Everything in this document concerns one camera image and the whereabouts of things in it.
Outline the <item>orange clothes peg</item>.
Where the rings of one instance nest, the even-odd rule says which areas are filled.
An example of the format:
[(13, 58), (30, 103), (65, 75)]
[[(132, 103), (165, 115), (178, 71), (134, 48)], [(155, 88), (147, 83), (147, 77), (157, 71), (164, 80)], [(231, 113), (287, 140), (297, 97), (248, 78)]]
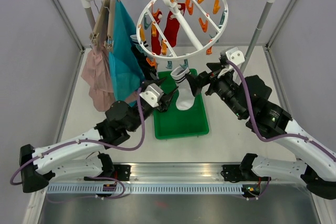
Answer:
[(151, 23), (151, 36), (152, 37), (157, 37), (158, 36), (158, 31), (156, 27), (156, 22)]
[(155, 19), (156, 23), (160, 23), (161, 19), (162, 19), (162, 12), (160, 9), (158, 9), (156, 12), (152, 12), (152, 16)]

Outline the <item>white sock with black stripes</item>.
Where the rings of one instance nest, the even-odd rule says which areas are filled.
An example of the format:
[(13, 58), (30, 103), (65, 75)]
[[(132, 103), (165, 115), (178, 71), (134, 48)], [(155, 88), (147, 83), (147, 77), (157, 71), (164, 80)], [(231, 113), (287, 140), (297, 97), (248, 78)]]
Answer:
[[(139, 44), (137, 35), (136, 35), (136, 34), (131, 35), (130, 38), (131, 38), (131, 40), (133, 41), (133, 43), (135, 44), (135, 46), (136, 46), (137, 48), (140, 49), (141, 46), (140, 46), (140, 44)], [(148, 46), (149, 46), (146, 40), (142, 41), (142, 44), (144, 45), (144, 47), (148, 47)]]

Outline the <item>red christmas sock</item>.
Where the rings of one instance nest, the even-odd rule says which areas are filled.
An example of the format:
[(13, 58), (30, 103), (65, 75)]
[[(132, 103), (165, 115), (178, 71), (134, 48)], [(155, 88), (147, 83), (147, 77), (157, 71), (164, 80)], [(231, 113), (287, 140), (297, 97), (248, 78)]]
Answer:
[(176, 46), (177, 34), (179, 32), (179, 28), (180, 28), (179, 21), (175, 18), (173, 13), (169, 11), (166, 20), (164, 36), (172, 48)]
[(151, 46), (152, 46), (152, 52), (156, 55), (161, 54), (161, 44), (159, 42), (159, 33), (157, 32), (157, 37), (151, 36)]

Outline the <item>teal clothes peg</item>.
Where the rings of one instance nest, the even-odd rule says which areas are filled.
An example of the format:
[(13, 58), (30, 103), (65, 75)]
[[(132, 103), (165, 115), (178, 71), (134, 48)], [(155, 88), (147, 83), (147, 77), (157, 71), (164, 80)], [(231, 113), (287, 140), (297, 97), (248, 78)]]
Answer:
[(183, 68), (183, 69), (187, 69), (188, 68), (188, 60), (184, 59), (184, 62), (183, 62), (183, 64), (180, 64), (180, 67)]

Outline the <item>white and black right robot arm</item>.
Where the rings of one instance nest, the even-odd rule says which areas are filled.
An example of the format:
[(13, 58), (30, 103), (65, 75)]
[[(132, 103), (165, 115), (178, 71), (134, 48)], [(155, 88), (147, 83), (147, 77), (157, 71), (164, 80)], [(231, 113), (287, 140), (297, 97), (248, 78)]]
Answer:
[(280, 161), (247, 153), (239, 165), (240, 175), (224, 175), (226, 181), (281, 179), (305, 185), (311, 193), (335, 199), (335, 152), (315, 140), (280, 106), (268, 99), (272, 89), (258, 75), (244, 77), (232, 62), (208, 63), (210, 73), (186, 74), (194, 95), (207, 86), (206, 95), (216, 94), (239, 120), (264, 143), (275, 142), (296, 156)]

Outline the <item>white round clip hanger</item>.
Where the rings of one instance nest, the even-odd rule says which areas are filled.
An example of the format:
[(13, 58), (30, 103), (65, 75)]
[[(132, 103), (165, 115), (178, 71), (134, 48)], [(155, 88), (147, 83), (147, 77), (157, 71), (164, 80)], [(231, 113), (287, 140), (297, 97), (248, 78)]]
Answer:
[[(137, 31), (136, 36), (138, 38), (139, 44), (142, 50), (155, 59), (164, 59), (167, 61), (173, 61), (178, 59), (187, 59), (189, 57), (205, 53), (206, 55), (212, 54), (212, 47), (218, 41), (218, 39), (222, 36), (228, 22), (228, 4), (226, 0), (215, 0), (214, 7), (213, 7), (213, 15), (216, 15), (220, 10), (222, 11), (221, 20), (219, 23), (215, 23), (208, 12), (206, 12), (203, 8), (201, 3), (205, 0), (162, 0), (165, 6), (173, 13), (175, 18), (180, 23), (180, 28), (183, 28), (187, 37), (191, 41), (192, 45), (196, 49), (192, 53), (187, 53), (185, 55), (177, 55), (174, 51), (174, 48), (170, 46), (164, 36), (164, 30), (159, 27), (159, 24), (156, 24), (157, 32), (159, 35), (159, 42), (161, 44), (161, 54), (156, 55), (152, 52), (151, 46), (151, 23), (155, 21), (154, 17), (152, 16), (153, 7), (157, 0), (151, 0), (147, 6), (142, 11), (141, 16), (137, 22)], [(194, 34), (193, 30), (191, 29), (190, 25), (188, 24), (187, 20), (184, 18), (184, 13), (189, 13), (189, 15), (193, 14), (194, 7), (196, 7), (201, 14), (203, 14), (202, 20), (208, 19), (208, 27), (211, 25), (214, 30), (216, 31), (216, 35), (211, 37), (209, 42), (203, 45), (199, 39)], [(140, 30), (139, 25), (142, 24), (145, 30), (145, 38), (148, 43), (148, 47), (144, 47), (141, 42), (140, 38)]]

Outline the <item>black sock with blue pattern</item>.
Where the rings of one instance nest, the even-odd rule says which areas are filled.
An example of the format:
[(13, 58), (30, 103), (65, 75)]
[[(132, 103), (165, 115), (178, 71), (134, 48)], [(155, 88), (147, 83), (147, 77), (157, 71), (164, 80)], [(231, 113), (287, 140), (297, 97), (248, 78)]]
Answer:
[(144, 76), (147, 80), (157, 80), (159, 79), (158, 72), (155, 67), (150, 65), (145, 65)]

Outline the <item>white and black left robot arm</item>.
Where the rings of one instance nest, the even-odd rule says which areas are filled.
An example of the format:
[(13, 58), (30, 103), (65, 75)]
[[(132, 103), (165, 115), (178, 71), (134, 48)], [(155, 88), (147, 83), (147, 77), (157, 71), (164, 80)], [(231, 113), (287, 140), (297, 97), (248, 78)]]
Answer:
[[(19, 169), (10, 179), (11, 185), (21, 185), (24, 193), (34, 193), (49, 183), (83, 178), (87, 181), (110, 180), (114, 164), (107, 149), (135, 151), (145, 138), (145, 120), (154, 111), (165, 112), (177, 92), (161, 89), (164, 78), (145, 80), (136, 92), (136, 102), (130, 106), (116, 101), (105, 112), (106, 118), (90, 130), (69, 140), (35, 148), (26, 144), (20, 148)], [(14, 178), (20, 175), (21, 181)]]

